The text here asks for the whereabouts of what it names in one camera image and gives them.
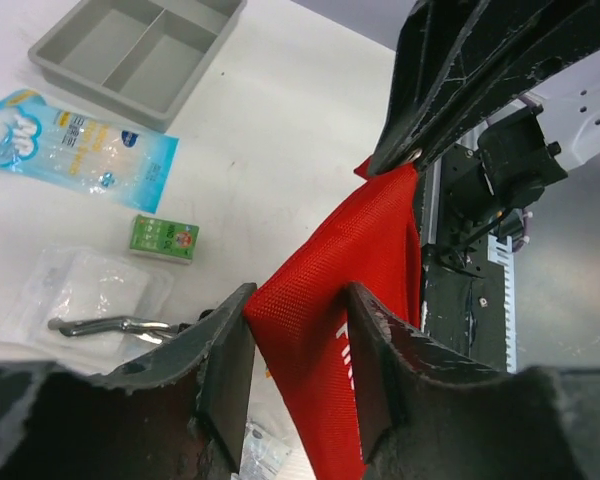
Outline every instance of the screw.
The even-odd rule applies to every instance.
[[[422,156],[422,149],[421,148],[417,148],[417,149],[415,149],[413,152],[411,152],[409,154],[409,156],[407,157],[407,163],[415,162],[421,156]]]

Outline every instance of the red mesh bag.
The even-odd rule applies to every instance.
[[[416,181],[411,165],[368,180],[256,291],[245,310],[319,480],[359,480],[364,473],[345,287],[363,283],[419,326]]]

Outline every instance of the divided tray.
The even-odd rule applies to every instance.
[[[30,50],[47,81],[164,132],[245,0],[82,0]]]

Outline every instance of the green carton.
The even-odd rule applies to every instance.
[[[138,215],[129,248],[137,255],[189,264],[199,230],[195,225]]]

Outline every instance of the clear plastic bag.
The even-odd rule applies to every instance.
[[[45,250],[20,298],[0,327],[0,342],[45,352],[90,375],[107,374],[153,348],[131,335],[108,332],[67,338],[48,321],[133,315],[157,319],[173,278],[163,270],[134,265],[84,247]]]
[[[291,454],[291,448],[269,434],[264,428],[247,421],[240,475],[237,480],[274,480]]]

